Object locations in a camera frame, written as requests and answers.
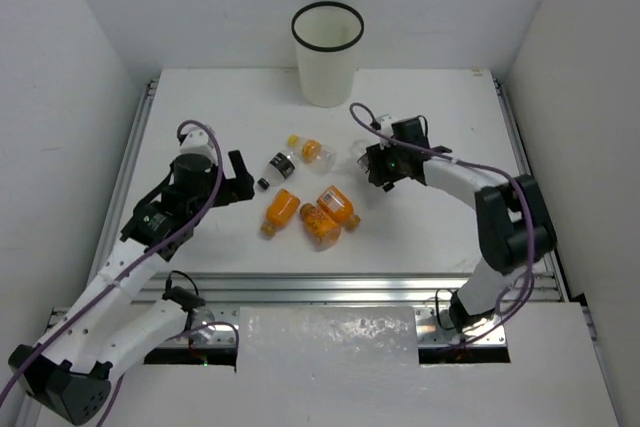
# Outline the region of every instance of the orange bottle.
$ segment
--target orange bottle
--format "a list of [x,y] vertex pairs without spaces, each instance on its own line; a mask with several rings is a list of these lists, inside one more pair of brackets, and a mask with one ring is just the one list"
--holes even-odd
[[278,229],[289,223],[299,205],[299,198],[285,189],[280,189],[267,209],[267,220],[262,224],[260,230],[269,238],[273,237]]
[[318,197],[318,205],[349,232],[360,224],[360,217],[353,213],[353,204],[333,185]]
[[342,229],[321,208],[304,204],[300,207],[300,217],[307,232],[321,248],[331,247],[340,237]]

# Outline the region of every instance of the white cup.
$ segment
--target white cup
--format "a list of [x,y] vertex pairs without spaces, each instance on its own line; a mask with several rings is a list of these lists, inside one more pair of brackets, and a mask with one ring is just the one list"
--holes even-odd
[[364,32],[360,13],[340,2],[316,2],[293,16],[291,32],[305,99],[319,107],[346,102],[356,71],[355,47]]

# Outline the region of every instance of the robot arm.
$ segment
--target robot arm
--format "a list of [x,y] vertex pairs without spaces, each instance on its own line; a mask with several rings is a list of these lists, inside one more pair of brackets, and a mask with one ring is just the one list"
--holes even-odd
[[[207,139],[200,129],[179,139],[181,155],[171,164],[169,176],[136,205],[122,237],[67,316],[35,346],[20,345],[9,358],[9,365],[16,371],[36,348],[59,336],[27,366],[20,381],[31,397],[73,425],[89,421],[106,402],[112,383],[148,352],[189,330],[194,318],[210,318],[204,300],[175,286],[148,311],[122,326],[129,305],[142,287],[155,274],[167,271],[176,250],[193,236],[193,228],[187,229],[123,277],[148,249],[164,245],[166,239],[184,230],[210,198],[218,166]],[[230,152],[229,157],[236,178],[226,179],[220,173],[222,180],[213,207],[249,200],[254,195],[253,178],[240,152]],[[91,310],[66,332],[60,332],[68,319],[108,288],[111,290]]]
[[[421,116],[395,121],[384,115],[371,127],[405,144],[436,153],[451,152],[445,147],[430,147],[428,125]],[[395,182],[410,178],[442,190],[475,210],[482,259],[469,280],[453,294],[448,314],[458,332],[493,315],[498,296],[526,268],[528,232],[522,219],[513,220],[522,212],[522,206],[512,185],[491,173],[409,149],[388,139],[368,147],[358,164],[367,172],[370,183],[387,192]],[[555,230],[533,177],[521,175],[515,180],[531,212],[537,261],[555,248]]]

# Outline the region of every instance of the plastic bottle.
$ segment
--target plastic bottle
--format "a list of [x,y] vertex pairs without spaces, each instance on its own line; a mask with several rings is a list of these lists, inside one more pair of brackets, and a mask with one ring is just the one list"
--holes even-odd
[[349,232],[360,225],[360,217],[354,214],[353,204],[334,185],[318,197],[318,205]]
[[278,229],[282,229],[289,223],[299,205],[299,198],[285,189],[280,189],[267,209],[267,220],[260,230],[269,238],[273,237]]
[[331,247],[340,237],[342,229],[320,207],[304,204],[300,207],[300,218],[307,232],[321,248]]
[[267,190],[269,187],[281,184],[296,170],[294,162],[295,156],[292,150],[278,152],[267,164],[262,177],[258,180],[258,185],[262,190]]
[[[216,316],[211,309],[200,306],[192,310],[191,324],[194,327],[201,327],[205,324],[211,324],[216,321]],[[193,341],[196,346],[205,346],[213,338],[216,333],[215,325],[208,325],[200,330],[197,330],[189,336],[189,339]]]
[[326,174],[336,163],[336,151],[317,140],[291,135],[287,145],[318,174]]

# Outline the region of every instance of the white table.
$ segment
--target white table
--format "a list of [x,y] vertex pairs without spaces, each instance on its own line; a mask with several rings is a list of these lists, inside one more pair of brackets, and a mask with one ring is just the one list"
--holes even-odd
[[[366,70],[352,95],[374,112],[398,119],[422,114],[430,141],[460,158],[518,173],[503,113],[488,71]],[[185,119],[210,124],[225,151],[239,149],[257,180],[295,133],[334,147],[333,171],[301,165],[283,187],[315,202],[335,184],[354,203],[362,223],[338,244],[317,252],[297,218],[271,241],[259,227],[277,188],[254,200],[212,210],[174,257],[176,268],[207,273],[469,273],[480,257],[474,212],[448,195],[404,180],[390,193],[367,183],[349,149],[376,138],[344,107],[305,105],[297,72],[283,69],[165,70],[140,146],[120,225],[177,155],[176,127]],[[228,159],[225,172],[233,173]]]
[[[335,247],[316,252],[298,219],[271,241],[260,237],[262,215],[275,191],[212,210],[173,265],[196,272],[208,301],[231,302],[234,308],[265,302],[284,307],[240,308],[237,374],[219,366],[132,369],[107,425],[173,426],[187,419],[192,425],[228,427],[614,425],[577,304],[526,306],[505,329],[511,364],[417,364],[409,306],[423,305],[427,291],[464,282],[479,256],[474,214],[412,181],[398,183],[388,194],[367,185],[347,151],[355,140],[375,139],[344,107],[304,106],[296,75],[266,69],[164,71],[123,214],[113,214],[111,223],[123,225],[137,200],[164,177],[177,154],[175,128],[195,118],[214,127],[225,151],[240,149],[255,177],[291,133],[332,145],[341,155],[334,172],[318,177],[301,166],[284,186],[313,201],[335,183],[353,200],[361,226],[344,233]],[[361,71],[352,100],[397,118],[423,114],[433,145],[518,172],[486,71]],[[138,144],[135,136],[133,143]],[[120,190],[127,190],[126,184]],[[539,272],[546,269],[544,263],[537,266]],[[162,284],[152,280],[139,300],[157,299]],[[261,290],[266,284],[276,287]],[[546,300],[558,300],[553,278],[541,274],[538,284],[547,295],[555,292]],[[535,300],[545,300],[540,295]],[[299,305],[323,300],[406,307]],[[381,325],[381,318],[383,327],[370,335],[367,326]],[[31,418],[36,417],[38,427],[65,425],[46,409],[34,412]]]
[[[507,325],[511,363],[466,366],[418,365],[406,308],[240,315],[237,374],[131,369],[105,427],[616,425],[578,304],[526,306]],[[41,410],[38,427],[66,425]]]

